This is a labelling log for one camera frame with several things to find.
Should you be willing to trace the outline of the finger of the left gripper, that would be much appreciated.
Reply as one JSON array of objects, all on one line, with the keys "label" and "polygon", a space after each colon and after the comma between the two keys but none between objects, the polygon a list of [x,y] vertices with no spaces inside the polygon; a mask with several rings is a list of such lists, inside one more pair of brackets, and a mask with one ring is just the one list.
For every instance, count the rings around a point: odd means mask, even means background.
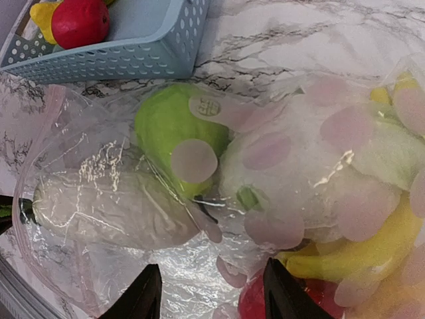
[{"label": "finger of the left gripper", "polygon": [[0,218],[0,234],[2,235],[12,227],[13,217],[13,198],[1,195],[1,218]]}]

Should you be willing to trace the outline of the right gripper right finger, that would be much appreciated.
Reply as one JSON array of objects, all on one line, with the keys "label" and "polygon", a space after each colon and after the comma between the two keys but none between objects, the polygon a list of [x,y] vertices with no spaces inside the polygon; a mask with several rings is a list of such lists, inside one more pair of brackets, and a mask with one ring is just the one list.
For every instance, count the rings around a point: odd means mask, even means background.
[{"label": "right gripper right finger", "polygon": [[263,282],[266,318],[324,318],[324,310],[301,289],[277,259],[268,259]]}]

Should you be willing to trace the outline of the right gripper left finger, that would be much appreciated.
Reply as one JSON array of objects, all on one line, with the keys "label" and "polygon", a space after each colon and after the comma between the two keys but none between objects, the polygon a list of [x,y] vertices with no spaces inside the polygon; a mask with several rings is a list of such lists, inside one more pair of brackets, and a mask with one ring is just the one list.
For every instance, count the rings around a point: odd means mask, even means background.
[{"label": "right gripper left finger", "polygon": [[99,319],[160,318],[162,278],[158,264],[149,264]]}]

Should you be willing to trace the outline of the clear zip top bag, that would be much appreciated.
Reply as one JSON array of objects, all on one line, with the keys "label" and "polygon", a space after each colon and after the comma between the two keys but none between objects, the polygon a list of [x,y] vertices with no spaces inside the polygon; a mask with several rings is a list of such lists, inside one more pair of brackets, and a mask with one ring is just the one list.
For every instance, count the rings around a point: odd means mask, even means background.
[{"label": "clear zip top bag", "polygon": [[[290,249],[255,243],[244,228],[245,211],[220,194],[220,161],[229,144],[237,135],[281,114],[298,96],[318,107],[377,104],[371,100],[372,90],[384,87],[392,92],[403,72],[410,72],[424,89],[423,54],[402,59],[382,80],[312,73],[263,87],[257,97],[193,84],[201,93],[189,100],[192,114],[229,129],[229,143],[219,157],[206,142],[196,139],[185,140],[172,151],[171,169],[177,177],[188,183],[212,179],[209,191],[193,199],[179,195],[148,160],[134,130],[143,101],[172,84],[191,83],[156,84],[120,94],[104,104],[51,85],[48,115],[25,161],[13,199],[13,227],[21,254],[37,279],[90,318],[99,318],[112,307],[149,264],[158,264],[161,273],[160,318],[241,318],[238,302],[242,290],[266,268],[269,258],[278,260],[280,253],[312,245],[339,247],[346,238],[326,243],[304,239]],[[183,245],[151,250],[61,239],[36,223],[33,194],[42,176],[62,172],[76,172],[89,180],[121,173],[154,175],[185,205],[199,233]],[[400,270],[412,278],[424,276],[424,220],[412,252],[391,275]],[[366,302],[386,278],[333,282],[338,285],[335,303],[344,307],[342,318],[348,309]]]}]

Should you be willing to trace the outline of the green fake pear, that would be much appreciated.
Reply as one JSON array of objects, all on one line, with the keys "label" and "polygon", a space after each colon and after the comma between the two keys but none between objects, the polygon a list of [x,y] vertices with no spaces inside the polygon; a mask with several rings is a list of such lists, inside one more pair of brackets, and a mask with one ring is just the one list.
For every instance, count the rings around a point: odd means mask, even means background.
[{"label": "green fake pear", "polygon": [[195,85],[184,83],[158,90],[141,103],[134,123],[138,146],[175,191],[188,199],[207,193],[213,181],[188,183],[177,177],[171,169],[172,151],[181,142],[196,139],[219,157],[229,143],[226,126],[199,119],[190,111],[190,98],[200,93]]}]

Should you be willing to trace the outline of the red fake apple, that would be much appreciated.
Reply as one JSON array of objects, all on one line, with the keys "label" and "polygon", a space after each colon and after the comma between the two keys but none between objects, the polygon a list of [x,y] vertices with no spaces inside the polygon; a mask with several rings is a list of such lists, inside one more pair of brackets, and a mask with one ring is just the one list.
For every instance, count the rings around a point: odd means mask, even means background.
[{"label": "red fake apple", "polygon": [[63,1],[52,15],[52,35],[63,49],[101,43],[110,30],[107,5],[101,0]]}]

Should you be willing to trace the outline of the light blue plastic basket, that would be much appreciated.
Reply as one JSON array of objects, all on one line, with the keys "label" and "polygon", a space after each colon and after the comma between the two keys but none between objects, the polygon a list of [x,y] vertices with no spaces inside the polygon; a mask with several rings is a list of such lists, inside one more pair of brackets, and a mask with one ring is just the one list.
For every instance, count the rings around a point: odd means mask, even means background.
[{"label": "light blue plastic basket", "polygon": [[1,71],[37,84],[139,78],[188,78],[210,7],[200,1],[116,1],[106,41],[62,50],[40,31],[18,35],[33,1],[24,6],[1,49]]}]

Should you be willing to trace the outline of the yellow fake banana bunch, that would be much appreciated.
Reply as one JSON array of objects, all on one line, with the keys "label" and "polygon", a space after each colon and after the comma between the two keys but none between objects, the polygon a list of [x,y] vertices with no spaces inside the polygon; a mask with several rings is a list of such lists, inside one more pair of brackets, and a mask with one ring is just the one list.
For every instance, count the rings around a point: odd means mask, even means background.
[{"label": "yellow fake banana bunch", "polygon": [[371,100],[378,104],[375,134],[353,152],[351,164],[384,190],[359,186],[336,202],[343,245],[278,254],[298,278],[380,281],[413,250],[424,220],[424,89],[403,72],[392,92],[378,87]]}]

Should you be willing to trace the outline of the orange fake peach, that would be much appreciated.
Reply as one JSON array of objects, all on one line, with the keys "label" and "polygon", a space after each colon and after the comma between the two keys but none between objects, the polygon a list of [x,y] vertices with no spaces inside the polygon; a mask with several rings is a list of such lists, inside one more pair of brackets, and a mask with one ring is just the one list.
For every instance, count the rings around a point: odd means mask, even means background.
[{"label": "orange fake peach", "polygon": [[345,318],[424,318],[424,276],[394,273],[366,302],[348,309]]}]

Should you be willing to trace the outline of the white fake cauliflower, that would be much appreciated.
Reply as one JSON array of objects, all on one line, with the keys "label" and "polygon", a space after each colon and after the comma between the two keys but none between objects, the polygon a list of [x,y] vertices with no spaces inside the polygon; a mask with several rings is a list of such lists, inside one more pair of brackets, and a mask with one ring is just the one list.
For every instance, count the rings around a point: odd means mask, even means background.
[{"label": "white fake cauliflower", "polygon": [[424,168],[424,140],[384,108],[314,106],[282,113],[233,139],[220,161],[220,194],[245,211],[252,240],[290,249],[304,239],[366,241]]}]

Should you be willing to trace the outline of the front aluminium table rail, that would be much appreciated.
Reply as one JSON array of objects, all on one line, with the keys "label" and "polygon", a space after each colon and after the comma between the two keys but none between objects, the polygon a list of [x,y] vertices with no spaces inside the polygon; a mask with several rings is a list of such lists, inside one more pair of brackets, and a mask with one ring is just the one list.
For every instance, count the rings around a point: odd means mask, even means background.
[{"label": "front aluminium table rail", "polygon": [[62,318],[3,257],[1,257],[1,303],[14,318]]}]

